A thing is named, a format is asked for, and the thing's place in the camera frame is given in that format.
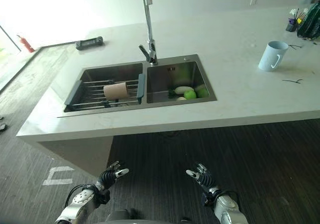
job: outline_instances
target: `dark bag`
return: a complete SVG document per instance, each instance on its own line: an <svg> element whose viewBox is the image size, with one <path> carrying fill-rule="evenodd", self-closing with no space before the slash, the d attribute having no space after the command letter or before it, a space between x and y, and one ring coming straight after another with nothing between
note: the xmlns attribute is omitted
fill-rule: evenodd
<svg viewBox="0 0 320 224"><path fill-rule="evenodd" d="M298 27L299 38L313 40L320 37L320 1L314 4Z"/></svg>

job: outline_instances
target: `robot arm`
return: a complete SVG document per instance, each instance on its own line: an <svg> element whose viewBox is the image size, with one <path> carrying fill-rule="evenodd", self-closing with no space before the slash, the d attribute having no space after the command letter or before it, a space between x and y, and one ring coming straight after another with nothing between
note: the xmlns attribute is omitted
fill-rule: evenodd
<svg viewBox="0 0 320 224"><path fill-rule="evenodd" d="M240 212L238 204L229 196L232 191L219 189L204 165L199 163L196 169L197 172L186 170L186 173L202 187L204 190L202 202L205 206L213 208L220 223L248 224L247 218Z"/></svg>
<svg viewBox="0 0 320 224"><path fill-rule="evenodd" d="M110 200L110 192L108 189L118 178L129 172L127 168L119 170L120 166L120 162L115 161L101 173L96 184L74 187L66 200L64 210L55 223L83 224L95 209L101 204L107 204ZM70 196L79 187L82 187L82 191L72 199L71 204L68 204Z"/></svg>

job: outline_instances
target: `fire extinguisher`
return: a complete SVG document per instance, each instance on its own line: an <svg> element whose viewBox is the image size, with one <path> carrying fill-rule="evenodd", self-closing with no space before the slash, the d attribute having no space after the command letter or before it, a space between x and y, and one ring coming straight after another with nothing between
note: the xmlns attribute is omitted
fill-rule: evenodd
<svg viewBox="0 0 320 224"><path fill-rule="evenodd" d="M17 36L19 37L19 41L25 46L25 48L28 49L28 51L29 51L30 53L33 53L33 52L35 51L35 49L33 49L33 48L31 47L31 45L29 44L29 42L28 42L24 37L21 37L21 36L19 36L19 35L17 35Z"/></svg>

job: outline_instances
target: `faucet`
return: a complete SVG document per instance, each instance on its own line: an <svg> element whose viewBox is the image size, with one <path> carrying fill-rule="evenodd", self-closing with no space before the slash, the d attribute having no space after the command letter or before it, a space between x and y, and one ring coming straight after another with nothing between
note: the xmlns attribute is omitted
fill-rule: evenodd
<svg viewBox="0 0 320 224"><path fill-rule="evenodd" d="M156 43L152 34L151 18L149 5L152 5L152 0L143 0L144 12L146 18L146 25L148 29L148 46L149 52L146 51L143 45L139 45L140 50L145 55L146 61L151 64L151 66L158 65L157 53L156 53Z"/></svg>

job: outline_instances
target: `faucet handle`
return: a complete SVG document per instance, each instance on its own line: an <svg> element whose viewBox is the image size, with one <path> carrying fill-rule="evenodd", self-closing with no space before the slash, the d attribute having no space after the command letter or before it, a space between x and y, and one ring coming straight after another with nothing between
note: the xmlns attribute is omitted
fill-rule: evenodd
<svg viewBox="0 0 320 224"><path fill-rule="evenodd" d="M151 61L151 56L149 53L146 51L143 45L139 45L140 50L142 51L143 55L145 55L146 61L150 62Z"/></svg>

